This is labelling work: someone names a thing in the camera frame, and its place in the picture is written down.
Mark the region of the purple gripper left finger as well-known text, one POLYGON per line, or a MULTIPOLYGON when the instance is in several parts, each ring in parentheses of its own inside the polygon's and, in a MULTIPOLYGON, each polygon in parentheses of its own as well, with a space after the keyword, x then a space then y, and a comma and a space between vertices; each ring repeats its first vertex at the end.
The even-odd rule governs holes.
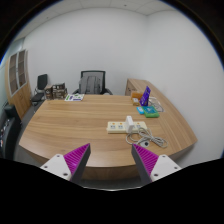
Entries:
POLYGON ((56 154, 41 169, 70 182, 79 183, 90 154, 90 144, 85 144, 65 155, 56 154))

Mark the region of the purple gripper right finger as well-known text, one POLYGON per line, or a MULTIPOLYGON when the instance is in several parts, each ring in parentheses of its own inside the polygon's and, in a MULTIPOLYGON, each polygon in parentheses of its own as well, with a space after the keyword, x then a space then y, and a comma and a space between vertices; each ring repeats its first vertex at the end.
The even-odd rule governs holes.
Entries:
POLYGON ((158 156, 136 144, 132 145, 131 153, 143 184, 149 184, 181 169, 169 156, 158 156))

